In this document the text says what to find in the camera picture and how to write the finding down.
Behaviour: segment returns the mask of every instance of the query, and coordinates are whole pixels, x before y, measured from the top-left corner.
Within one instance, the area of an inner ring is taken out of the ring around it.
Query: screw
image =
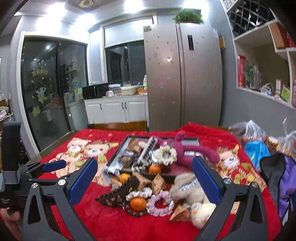
[[[257,188],[258,187],[258,183],[257,182],[252,182],[252,187]]]
[[[229,185],[229,184],[232,183],[231,179],[229,179],[229,178],[224,178],[224,179],[223,179],[223,182],[224,182],[225,184],[227,184],[227,185]]]
[[[38,187],[38,183],[33,183],[33,184],[31,185],[31,188],[33,188],[33,189],[35,189],[36,187]]]
[[[61,179],[57,182],[60,186],[63,186],[66,184],[66,181],[64,179]]]

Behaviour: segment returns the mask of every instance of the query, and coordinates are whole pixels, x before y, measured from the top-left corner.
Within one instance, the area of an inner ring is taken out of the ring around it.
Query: blue plastic bag
[[[261,172],[261,158],[270,156],[267,146],[261,141],[248,142],[244,147],[244,151],[248,154],[256,170]]]

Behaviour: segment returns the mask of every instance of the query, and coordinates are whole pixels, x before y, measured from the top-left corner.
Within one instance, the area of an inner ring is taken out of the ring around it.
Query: pink plush toy
[[[174,139],[163,140],[160,137],[153,136],[157,138],[156,148],[159,148],[162,145],[171,145],[173,142],[172,148],[175,148],[177,151],[177,161],[176,164],[182,165],[188,169],[192,169],[192,156],[185,156],[185,151],[195,151],[200,152],[203,155],[207,156],[209,162],[217,164],[220,161],[219,155],[212,149],[205,146],[188,146],[182,145],[181,141],[185,138],[185,132],[179,131]]]

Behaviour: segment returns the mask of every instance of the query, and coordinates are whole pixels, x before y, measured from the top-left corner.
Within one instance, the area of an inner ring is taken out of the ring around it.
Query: potted plant
[[[171,11],[171,13],[176,13],[177,16],[173,18],[176,23],[197,23],[202,24],[201,14],[196,14],[195,11],[200,12],[198,9],[182,9],[181,11]]]

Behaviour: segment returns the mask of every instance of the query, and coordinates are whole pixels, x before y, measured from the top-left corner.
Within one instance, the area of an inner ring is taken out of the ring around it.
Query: microwave
[[[83,99],[96,99],[106,96],[109,90],[109,84],[90,85],[82,87]]]

